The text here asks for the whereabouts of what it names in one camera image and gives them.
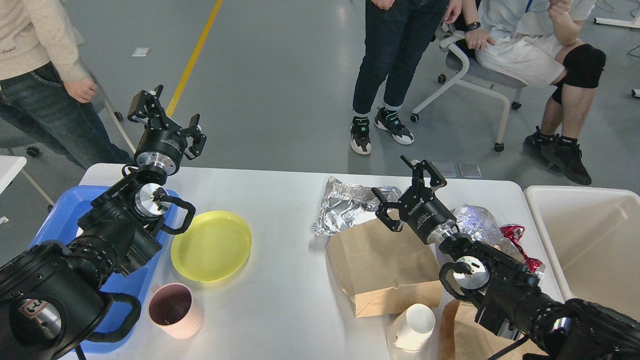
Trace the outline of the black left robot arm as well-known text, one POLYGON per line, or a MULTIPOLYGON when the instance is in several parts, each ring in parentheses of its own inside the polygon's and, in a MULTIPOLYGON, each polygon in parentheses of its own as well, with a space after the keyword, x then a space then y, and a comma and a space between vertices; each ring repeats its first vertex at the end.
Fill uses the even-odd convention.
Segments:
POLYGON ((113 273, 129 276, 162 249, 160 231, 178 235, 195 207, 165 189, 183 157, 201 155, 206 135, 199 114, 189 126, 175 123, 160 103, 163 86, 140 91, 128 120, 144 123, 130 173, 91 202, 78 219, 82 230, 69 244, 48 240, 2 266, 1 358, 55 360, 88 340, 121 341, 141 315, 141 302, 104 292, 113 273))

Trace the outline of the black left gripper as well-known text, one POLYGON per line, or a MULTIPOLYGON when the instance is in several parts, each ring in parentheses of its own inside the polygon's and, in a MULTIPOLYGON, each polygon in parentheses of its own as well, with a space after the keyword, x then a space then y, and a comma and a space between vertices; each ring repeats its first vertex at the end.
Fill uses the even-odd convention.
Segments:
POLYGON ((189 127, 182 129, 181 136, 166 130, 170 127, 170 119, 159 101, 162 91, 162 84, 150 91, 140 91, 132 99, 126 118, 146 127, 135 150, 135 164, 155 166, 171 176, 179 170, 183 155, 192 161, 202 154, 207 137, 201 132, 199 113, 191 117, 189 127), (192 139, 189 146, 187 138, 192 139))

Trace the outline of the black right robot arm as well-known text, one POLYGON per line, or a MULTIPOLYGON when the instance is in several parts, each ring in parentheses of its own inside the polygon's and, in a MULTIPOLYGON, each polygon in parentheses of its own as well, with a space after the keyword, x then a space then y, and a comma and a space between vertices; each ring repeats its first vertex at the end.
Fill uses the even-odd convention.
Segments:
POLYGON ((475 321, 513 344, 492 355, 497 360, 525 344, 535 343, 544 355, 526 353, 524 360, 637 360, 639 322, 606 306, 580 298, 555 301, 539 287, 525 264, 463 233, 457 219, 435 196, 447 182, 430 161, 407 161, 411 186, 397 202, 387 201, 377 187, 377 216, 391 231, 409 225, 426 245, 438 244, 450 262, 439 280, 455 299, 477 308, 475 321))

